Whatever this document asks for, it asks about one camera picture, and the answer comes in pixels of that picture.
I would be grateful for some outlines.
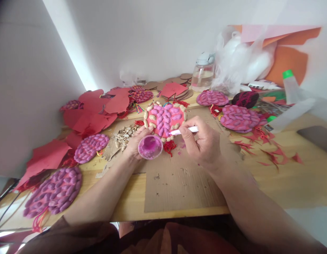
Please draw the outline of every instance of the hand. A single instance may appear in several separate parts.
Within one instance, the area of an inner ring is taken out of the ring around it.
[[[189,127],[199,128],[199,139],[195,141],[193,133]],[[220,165],[220,134],[205,123],[199,116],[185,122],[179,128],[182,138],[186,143],[187,152],[194,160],[205,169],[214,171]]]
[[[149,126],[148,128],[141,126],[141,128],[138,129],[131,137],[131,139],[128,142],[127,148],[123,153],[137,160],[141,160],[142,156],[139,154],[139,150],[138,150],[139,143],[141,139],[143,139],[145,136],[150,135],[153,129],[154,129],[153,126]]]

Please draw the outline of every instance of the white plastic bag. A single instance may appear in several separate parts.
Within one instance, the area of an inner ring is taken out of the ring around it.
[[[262,48],[264,33],[252,44],[241,43],[241,34],[227,28],[217,38],[212,90],[228,96],[240,92],[240,85],[266,77],[274,63],[277,43]]]

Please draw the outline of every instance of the pink paint container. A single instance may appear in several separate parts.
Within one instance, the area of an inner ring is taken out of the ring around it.
[[[163,143],[160,137],[148,135],[141,139],[138,150],[143,158],[155,159],[162,153]]]

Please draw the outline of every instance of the white wall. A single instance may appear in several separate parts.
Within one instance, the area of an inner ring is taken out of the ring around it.
[[[32,149],[61,131],[84,86],[42,1],[0,6],[0,175],[22,177]]]

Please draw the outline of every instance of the white pen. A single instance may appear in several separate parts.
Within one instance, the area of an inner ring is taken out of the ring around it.
[[[188,130],[190,130],[191,132],[198,132],[199,128],[197,126],[192,126],[192,127],[189,127]],[[179,134],[181,134],[181,132],[177,129],[177,130],[173,130],[169,134],[170,135],[179,135]]]

